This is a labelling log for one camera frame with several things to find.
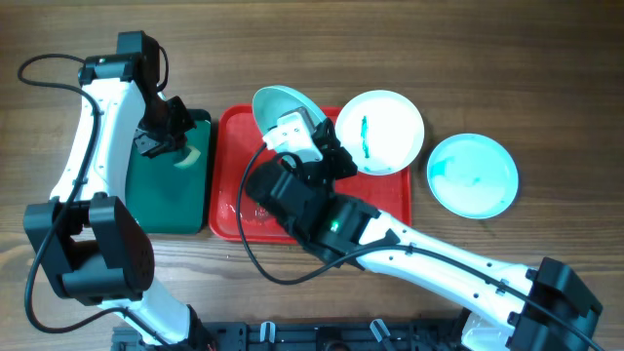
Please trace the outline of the green yellow sponge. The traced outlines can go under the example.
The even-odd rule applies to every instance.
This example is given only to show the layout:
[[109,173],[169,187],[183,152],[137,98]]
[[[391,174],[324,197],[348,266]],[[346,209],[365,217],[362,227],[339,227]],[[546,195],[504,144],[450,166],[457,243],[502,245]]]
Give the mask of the green yellow sponge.
[[201,156],[201,152],[193,145],[186,145],[180,148],[174,157],[174,166],[185,170],[193,166]]

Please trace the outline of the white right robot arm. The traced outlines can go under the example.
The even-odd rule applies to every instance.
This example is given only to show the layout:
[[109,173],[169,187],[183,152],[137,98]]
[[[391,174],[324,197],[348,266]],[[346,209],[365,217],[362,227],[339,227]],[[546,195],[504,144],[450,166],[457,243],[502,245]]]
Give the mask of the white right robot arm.
[[239,190],[325,268],[349,263],[414,283],[465,307],[470,350],[589,350],[602,306],[567,265],[492,260],[422,234],[358,198],[335,192],[356,166],[332,121],[295,115],[258,124],[267,162],[252,159]]

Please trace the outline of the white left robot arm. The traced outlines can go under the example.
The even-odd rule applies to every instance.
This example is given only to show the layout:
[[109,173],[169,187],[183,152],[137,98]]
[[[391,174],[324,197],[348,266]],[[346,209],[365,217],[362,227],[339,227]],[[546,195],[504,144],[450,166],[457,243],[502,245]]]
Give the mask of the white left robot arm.
[[204,222],[212,118],[165,97],[165,49],[122,32],[112,55],[80,60],[81,115],[50,198],[25,209],[23,228],[53,292],[119,316],[134,348],[212,350],[197,312],[156,278],[155,232]]

